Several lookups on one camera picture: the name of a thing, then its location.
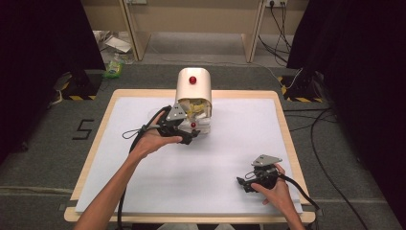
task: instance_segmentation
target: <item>person's left hand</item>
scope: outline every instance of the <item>person's left hand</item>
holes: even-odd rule
[[[164,111],[161,112],[155,120],[151,123],[156,125],[159,121],[159,118],[164,114]],[[134,150],[129,154],[130,156],[138,156],[141,159],[148,156],[150,153],[157,151],[164,145],[171,143],[179,143],[182,141],[180,136],[171,136],[171,137],[162,137],[156,128],[152,128],[144,133],[143,137],[138,141]]]

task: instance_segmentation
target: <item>table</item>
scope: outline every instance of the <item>table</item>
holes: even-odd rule
[[[94,160],[98,145],[101,141],[104,130],[106,129],[107,122],[109,120],[111,111],[114,107],[115,102],[120,97],[166,97],[175,98],[175,90],[146,90],[146,89],[120,89],[115,91],[111,101],[106,109],[104,117],[101,121],[101,126],[95,137],[92,148],[89,151],[88,157],[83,166],[83,170],[79,176],[77,186],[71,196],[71,202],[79,200],[80,193],[83,189],[87,175],[89,174],[90,167]],[[277,116],[280,122],[282,139],[285,143],[286,151],[288,153],[289,162],[292,168],[292,173],[296,181],[302,186],[302,188],[307,192],[305,185],[305,179],[302,174],[302,170],[290,137],[289,130],[287,128],[286,120],[284,119],[282,113],[281,103],[279,101],[277,93],[273,91],[235,91],[235,90],[213,90],[213,98],[258,98],[258,99],[273,99],[275,106],[277,108]],[[300,201],[303,205],[308,205],[307,201],[300,197]],[[300,214],[301,219],[305,223],[312,222],[315,219],[315,214],[313,212],[306,212]],[[68,221],[77,221],[79,219],[79,214],[75,212],[75,207],[68,207],[65,211],[65,219]],[[116,221],[116,217],[113,216],[110,221]],[[281,216],[246,216],[242,217],[231,216],[231,215],[219,215],[216,217],[205,217],[205,216],[124,216],[123,221],[126,222],[149,222],[149,223],[163,223],[163,222],[192,222],[192,223],[275,223],[275,222],[285,222],[285,219]]]

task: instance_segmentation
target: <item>white paper sheet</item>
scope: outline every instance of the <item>white paper sheet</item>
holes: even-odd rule
[[[101,138],[76,211],[83,212],[125,161],[134,138],[122,134],[146,124],[170,98],[119,98]],[[182,215],[277,214],[263,196],[245,193],[236,177],[251,172],[259,155],[282,159],[292,177],[274,101],[214,99],[212,129],[190,145],[165,146],[145,158],[127,186],[124,213]],[[291,194],[298,212],[296,189]]]

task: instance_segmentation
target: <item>person's right hand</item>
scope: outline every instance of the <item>person's right hand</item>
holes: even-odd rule
[[[275,164],[275,166],[279,173],[284,174],[284,169],[279,164]],[[293,211],[296,212],[292,198],[290,197],[289,188],[283,179],[278,178],[275,187],[271,190],[268,190],[256,183],[251,184],[251,187],[266,197],[266,199],[262,202],[263,205],[270,202],[284,215]]]

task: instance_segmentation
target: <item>person's right arm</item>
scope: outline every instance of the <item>person's right arm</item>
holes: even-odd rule
[[[284,169],[275,164],[278,171],[284,174]],[[266,199],[262,202],[264,205],[272,203],[286,218],[287,224],[291,230],[303,230],[305,229],[299,214],[296,212],[293,205],[292,198],[290,197],[289,188],[283,179],[278,178],[275,187],[268,190],[260,184],[251,184],[251,187],[259,193],[262,193]]]

